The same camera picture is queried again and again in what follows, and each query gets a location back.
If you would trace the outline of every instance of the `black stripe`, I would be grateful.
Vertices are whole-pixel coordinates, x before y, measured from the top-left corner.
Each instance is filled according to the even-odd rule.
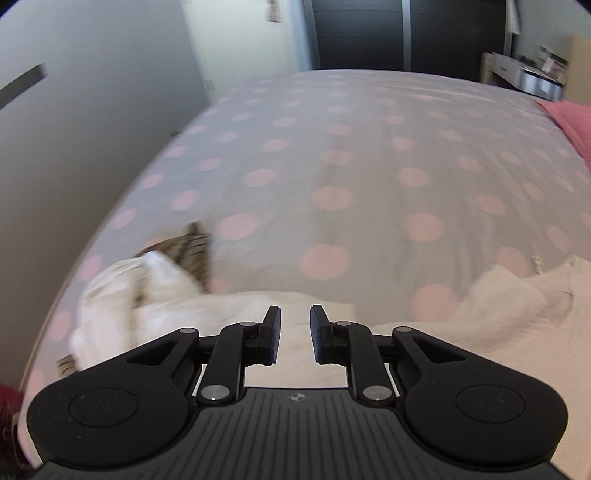
[[[45,77],[45,69],[43,64],[40,63],[28,72],[23,73],[19,78],[11,81],[0,90],[0,110]]]

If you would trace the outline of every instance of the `pink polka dot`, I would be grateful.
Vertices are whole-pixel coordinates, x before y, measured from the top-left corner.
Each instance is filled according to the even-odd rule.
[[[441,135],[443,138],[451,140],[452,142],[464,142],[464,137],[454,130],[440,130],[439,135]]]
[[[189,130],[187,130],[187,133],[189,135],[196,135],[196,134],[200,134],[201,132],[203,132],[203,130],[205,130],[205,125],[195,125],[195,126],[189,128]]]
[[[320,156],[322,161],[331,163],[333,165],[345,165],[353,160],[353,156],[349,152],[342,150],[329,150]]]
[[[427,114],[429,116],[432,116],[433,118],[438,118],[439,120],[447,120],[449,118],[449,115],[440,111],[440,110],[429,110],[427,112]]]
[[[298,260],[300,271],[314,280],[331,280],[340,277],[349,268],[347,250],[337,245],[316,244],[302,253]]]
[[[342,187],[321,187],[314,193],[314,203],[324,210],[342,210],[354,201],[353,192]]]
[[[69,310],[62,310],[53,317],[51,326],[49,327],[49,338],[52,342],[59,342],[70,330],[70,323],[72,322],[72,314]]]
[[[542,200],[544,200],[544,192],[542,192],[542,190],[536,187],[533,183],[525,181],[521,184],[521,186],[523,187],[527,195],[532,197],[536,202],[541,202]]]
[[[155,236],[154,238],[152,238],[152,239],[148,240],[146,243],[144,243],[142,245],[141,250],[144,250],[144,249],[146,249],[148,247],[151,247],[153,245],[159,244],[160,242],[164,242],[165,240],[166,240],[166,237],[165,236],[161,236],[161,235],[160,236]]]
[[[390,125],[400,125],[405,122],[405,118],[401,115],[386,115],[384,117],[384,122]]]
[[[225,240],[240,240],[252,235],[258,226],[256,216],[251,213],[237,213],[224,218],[217,226],[217,232]]]
[[[494,195],[489,193],[479,193],[475,197],[478,208],[484,213],[491,215],[503,215],[505,213],[505,204]]]
[[[408,236],[416,242],[434,242],[443,235],[443,222],[430,213],[413,213],[404,221]]]
[[[460,306],[453,290],[432,284],[417,290],[413,297],[413,317],[416,322],[442,322]]]
[[[574,192],[574,188],[573,186],[570,184],[570,182],[565,179],[564,177],[561,177],[560,175],[556,175],[554,177],[554,179],[556,180],[556,183],[558,185],[560,185],[562,188],[568,190],[569,192]]]
[[[244,175],[244,185],[247,187],[262,187],[276,181],[277,172],[268,168],[260,168]]]
[[[222,162],[222,157],[206,158],[205,160],[202,160],[199,163],[197,169],[200,171],[213,170],[214,168],[218,168],[222,164]]]
[[[345,105],[333,105],[328,107],[330,113],[349,113],[351,108]]]
[[[544,150],[540,150],[539,148],[532,148],[531,151],[543,160],[550,160],[550,156]]]
[[[398,180],[407,187],[422,187],[428,184],[431,178],[420,168],[408,167],[398,172]]]
[[[185,190],[179,193],[172,202],[170,202],[170,209],[175,212],[181,212],[191,208],[197,200],[199,200],[200,193],[197,190]]]
[[[577,175],[583,181],[583,183],[586,183],[587,185],[591,185],[591,179],[589,178],[589,172],[587,172],[587,171],[578,171],[577,172]]]
[[[516,156],[513,155],[513,153],[509,153],[509,152],[501,152],[499,153],[499,156],[505,160],[508,163],[512,163],[513,165],[520,165],[521,162],[519,161],[519,158],[517,158]]]
[[[327,132],[330,135],[349,135],[351,133],[351,127],[349,125],[334,124],[328,129]]]
[[[232,117],[233,122],[243,122],[244,120],[248,120],[252,117],[252,113],[239,113]]]
[[[238,137],[240,137],[238,132],[226,132],[216,138],[216,143],[231,142],[232,140],[236,140]]]
[[[152,173],[142,180],[141,187],[143,189],[150,189],[155,187],[158,183],[164,180],[164,173]]]
[[[476,160],[470,157],[458,157],[456,160],[456,164],[459,167],[465,168],[466,170],[470,170],[473,172],[482,171],[482,166]]]
[[[207,112],[205,112],[203,114],[203,116],[212,116],[215,115],[216,113],[219,113],[220,109],[219,108],[210,108]]]
[[[173,147],[168,150],[164,156],[166,158],[177,158],[183,155],[187,151],[187,147],[185,145],[181,145],[179,147]]]
[[[492,128],[483,128],[482,133],[484,133],[488,137],[494,137],[494,138],[499,137],[499,134],[495,130],[493,130]]]
[[[103,259],[100,255],[88,257],[80,266],[80,279],[90,281],[95,278],[103,268]]]
[[[289,127],[296,122],[296,119],[292,116],[284,116],[282,118],[278,118],[273,120],[274,127]]]
[[[570,238],[556,225],[546,228],[546,235],[552,244],[563,252],[570,251]]]
[[[413,97],[416,98],[417,100],[421,100],[423,102],[430,102],[433,100],[437,100],[439,102],[449,102],[449,100],[445,100],[443,98],[439,98],[439,97],[434,97],[433,95],[422,95],[422,94],[411,94],[411,95],[407,95],[408,97]]]
[[[591,230],[591,215],[589,215],[588,213],[581,213],[580,218],[583,222],[583,225],[587,227],[589,230]]]
[[[125,225],[130,223],[135,217],[135,208],[128,208],[127,210],[123,210],[123,212],[118,213],[113,221],[111,222],[111,227],[114,230],[118,230],[119,228],[123,228]]]
[[[41,390],[47,386],[43,372],[36,368],[31,372],[27,381],[27,397],[35,397]]]
[[[394,137],[390,140],[390,145],[392,145],[394,150],[398,150],[399,152],[412,150],[414,148],[414,140],[407,137]]]
[[[385,106],[396,105],[396,100],[394,100],[392,98],[376,98],[376,99],[374,99],[374,102],[378,103],[380,105],[385,105]]]
[[[230,285],[227,282],[214,278],[209,282],[209,291],[218,295],[226,293],[230,289]]]
[[[530,264],[525,255],[513,247],[501,248],[495,262],[517,277],[526,277],[530,273]]]
[[[289,147],[290,143],[287,140],[281,138],[274,138],[273,140],[267,140],[263,143],[261,150],[267,153],[277,153],[284,148]]]

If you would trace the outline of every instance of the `circular motor cover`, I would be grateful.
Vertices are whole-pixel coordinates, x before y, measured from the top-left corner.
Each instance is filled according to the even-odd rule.
[[[33,399],[27,427],[43,461],[94,469],[129,465],[181,432],[187,401],[168,376],[148,365],[109,363],[51,384]]]

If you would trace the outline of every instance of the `white wall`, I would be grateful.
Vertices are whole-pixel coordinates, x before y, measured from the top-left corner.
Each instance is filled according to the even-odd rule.
[[[538,45],[568,60],[569,35],[591,38],[591,14],[576,0],[517,0],[521,35],[517,55],[537,60]]]
[[[0,382],[18,385],[85,243],[206,106],[178,0],[21,0],[0,18]]]
[[[253,77],[310,70],[301,0],[277,4],[281,22],[267,21],[267,0],[183,0],[212,100]]]

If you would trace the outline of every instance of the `crumpled white fabric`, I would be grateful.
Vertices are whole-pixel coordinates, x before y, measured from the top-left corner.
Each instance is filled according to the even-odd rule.
[[[569,423],[552,463],[573,480],[591,479],[591,263],[572,256],[530,278],[497,265],[449,322],[404,324],[553,387]],[[396,325],[372,331],[390,335]]]
[[[269,306],[277,305],[281,308],[277,364],[247,368],[246,384],[345,386],[344,367],[320,366],[314,361],[309,320],[314,304],[322,304],[333,322],[355,319],[350,304],[302,293],[203,294],[193,277],[166,255],[149,252],[117,262],[89,283],[80,299],[79,326],[70,337],[70,347],[77,367],[86,369],[179,328],[194,327],[207,336],[233,323],[261,322]]]

